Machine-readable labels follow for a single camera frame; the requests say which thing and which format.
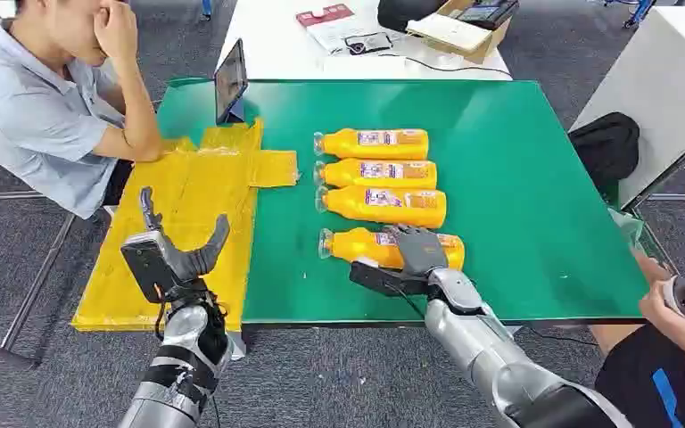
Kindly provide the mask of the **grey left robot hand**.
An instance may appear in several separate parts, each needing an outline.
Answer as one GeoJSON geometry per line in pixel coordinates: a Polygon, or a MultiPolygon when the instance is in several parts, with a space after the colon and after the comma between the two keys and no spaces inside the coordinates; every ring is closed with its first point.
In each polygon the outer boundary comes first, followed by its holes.
{"type": "Polygon", "coordinates": [[[135,243],[132,254],[139,267],[134,276],[146,299],[163,302],[169,291],[184,287],[210,273],[230,233],[227,214],[217,216],[214,230],[202,247],[190,251],[178,249],[164,234],[162,215],[154,212],[153,189],[140,192],[140,205],[147,232],[135,243]]]}

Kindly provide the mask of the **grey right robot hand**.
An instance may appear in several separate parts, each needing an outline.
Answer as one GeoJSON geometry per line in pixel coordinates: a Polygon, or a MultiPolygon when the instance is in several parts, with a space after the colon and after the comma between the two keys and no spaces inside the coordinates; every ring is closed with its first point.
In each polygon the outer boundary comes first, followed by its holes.
{"type": "Polygon", "coordinates": [[[392,237],[403,259],[403,271],[411,276],[428,276],[436,268],[447,268],[448,259],[436,233],[404,224],[387,225],[383,230],[392,237]]]}

